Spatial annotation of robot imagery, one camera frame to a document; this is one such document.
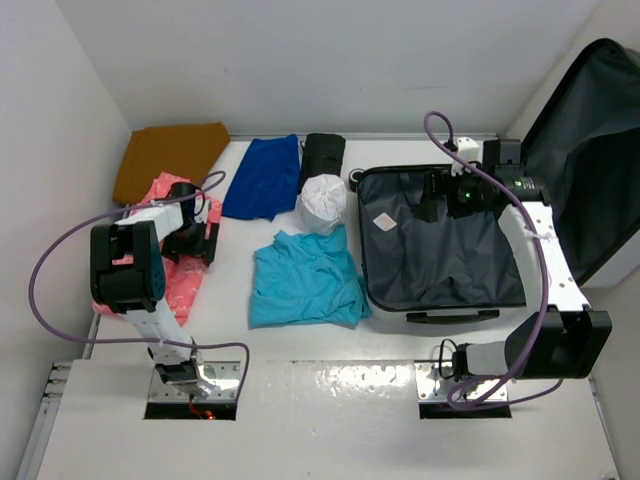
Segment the pink patterned garment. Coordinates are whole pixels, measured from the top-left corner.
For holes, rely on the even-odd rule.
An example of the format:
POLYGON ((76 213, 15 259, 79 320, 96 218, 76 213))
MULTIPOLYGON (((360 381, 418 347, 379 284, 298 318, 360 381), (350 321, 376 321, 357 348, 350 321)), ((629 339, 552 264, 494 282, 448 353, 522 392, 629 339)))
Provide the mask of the pink patterned garment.
POLYGON ((164 305, 184 325, 210 265, 187 256, 172 262, 163 256, 163 240, 194 223, 220 224, 222 203, 189 180, 162 173, 126 212, 122 220, 91 229, 93 309, 118 316, 164 305))

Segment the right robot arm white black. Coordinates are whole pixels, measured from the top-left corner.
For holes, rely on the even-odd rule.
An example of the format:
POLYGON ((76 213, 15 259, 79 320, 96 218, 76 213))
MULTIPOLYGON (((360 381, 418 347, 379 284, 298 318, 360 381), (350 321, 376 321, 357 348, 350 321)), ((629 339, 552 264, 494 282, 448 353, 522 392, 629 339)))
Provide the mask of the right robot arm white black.
POLYGON ((495 177, 477 162, 478 144, 450 137, 441 150, 453 163, 428 182, 430 198, 468 218, 485 213, 506 237, 532 313, 504 339, 460 343, 450 369, 436 375, 457 409, 484 408, 508 381, 583 379, 612 332, 610 316, 591 307, 573 280, 552 225, 544 184, 531 177, 495 177))

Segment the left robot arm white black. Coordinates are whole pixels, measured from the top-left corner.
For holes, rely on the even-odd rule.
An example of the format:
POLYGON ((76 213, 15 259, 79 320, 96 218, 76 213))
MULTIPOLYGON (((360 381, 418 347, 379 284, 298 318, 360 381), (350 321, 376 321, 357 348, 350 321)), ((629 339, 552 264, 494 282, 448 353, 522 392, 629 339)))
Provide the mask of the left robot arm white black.
POLYGON ((214 392, 215 373, 169 307, 163 262, 213 263, 219 227, 209 221, 212 212, 199 187, 175 182, 151 207, 94 226, 90 235, 93 300, 136 328, 164 384, 198 399, 214 392))

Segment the mustard brown cloth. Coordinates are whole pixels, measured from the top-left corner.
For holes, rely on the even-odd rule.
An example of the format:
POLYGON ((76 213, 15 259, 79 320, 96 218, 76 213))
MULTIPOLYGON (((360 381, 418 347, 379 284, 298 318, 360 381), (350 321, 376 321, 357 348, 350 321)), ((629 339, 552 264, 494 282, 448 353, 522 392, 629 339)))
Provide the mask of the mustard brown cloth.
POLYGON ((112 200, 117 204, 140 202, 162 173, 200 184, 230 141, 220 122, 136 130, 121 161, 112 200))

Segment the white drawstring bag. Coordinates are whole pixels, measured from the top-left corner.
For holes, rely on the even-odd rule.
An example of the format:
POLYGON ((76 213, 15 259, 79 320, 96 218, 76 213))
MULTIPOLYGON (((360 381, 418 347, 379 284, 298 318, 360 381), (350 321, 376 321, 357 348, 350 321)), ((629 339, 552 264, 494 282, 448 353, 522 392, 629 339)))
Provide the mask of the white drawstring bag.
POLYGON ((346 218, 347 188, 337 175, 308 178, 298 195, 295 211, 305 231, 329 235, 346 218))

